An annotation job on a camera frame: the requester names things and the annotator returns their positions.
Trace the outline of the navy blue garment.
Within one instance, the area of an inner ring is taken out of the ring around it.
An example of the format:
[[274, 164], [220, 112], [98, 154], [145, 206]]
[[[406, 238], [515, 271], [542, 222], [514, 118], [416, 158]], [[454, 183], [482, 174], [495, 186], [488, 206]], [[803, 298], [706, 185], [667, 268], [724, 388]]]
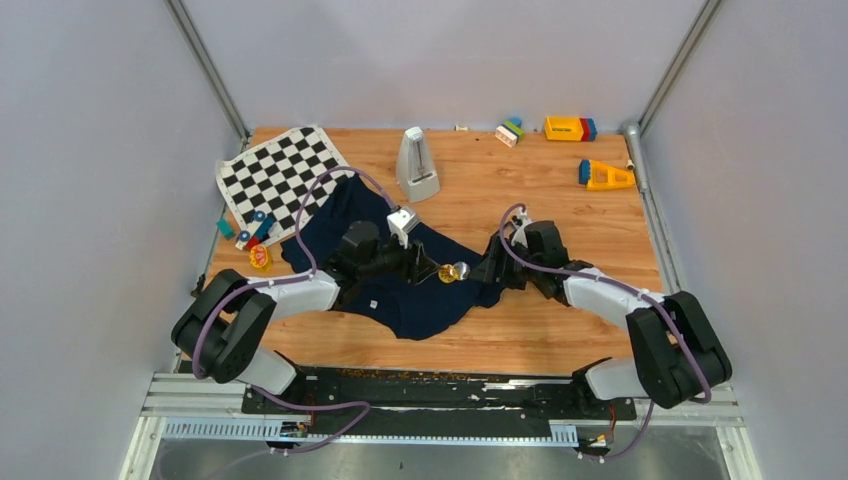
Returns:
[[[389, 238], [385, 200], [359, 176], [338, 184], [301, 230], [301, 239], [322, 267], [356, 221], [374, 223], [380, 239]], [[368, 317], [400, 339], [423, 340], [447, 330], [475, 307], [492, 308], [504, 287], [498, 283], [458, 281], [445, 284], [433, 275], [411, 285], [395, 273], [365, 279], [352, 294], [341, 293], [335, 311]]]

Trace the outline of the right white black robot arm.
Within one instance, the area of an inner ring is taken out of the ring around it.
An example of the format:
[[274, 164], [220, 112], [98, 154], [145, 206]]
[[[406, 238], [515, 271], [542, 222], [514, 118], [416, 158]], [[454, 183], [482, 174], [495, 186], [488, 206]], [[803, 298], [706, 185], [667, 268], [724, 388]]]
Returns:
[[533, 284], [547, 299], [594, 314], [625, 330], [632, 356], [602, 359], [574, 375], [571, 403], [596, 417], [612, 399], [647, 398], [671, 409], [705, 403], [712, 387], [728, 381], [732, 364], [699, 300], [687, 291], [638, 289], [573, 259], [554, 222], [514, 218], [511, 233], [490, 237], [470, 279], [522, 290]]

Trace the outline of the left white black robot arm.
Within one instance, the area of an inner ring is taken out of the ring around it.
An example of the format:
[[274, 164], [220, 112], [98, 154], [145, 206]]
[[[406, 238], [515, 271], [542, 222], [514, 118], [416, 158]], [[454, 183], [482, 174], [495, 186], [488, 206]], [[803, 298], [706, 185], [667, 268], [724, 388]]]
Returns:
[[304, 405], [307, 389], [293, 363], [261, 347], [273, 321], [337, 310], [365, 281], [383, 274], [418, 285], [439, 269], [421, 241], [398, 234], [383, 241], [375, 224], [358, 221], [313, 273], [250, 279], [233, 269], [219, 272], [176, 322], [171, 340], [190, 356], [199, 377], [248, 384], [267, 392], [279, 411], [293, 413]]

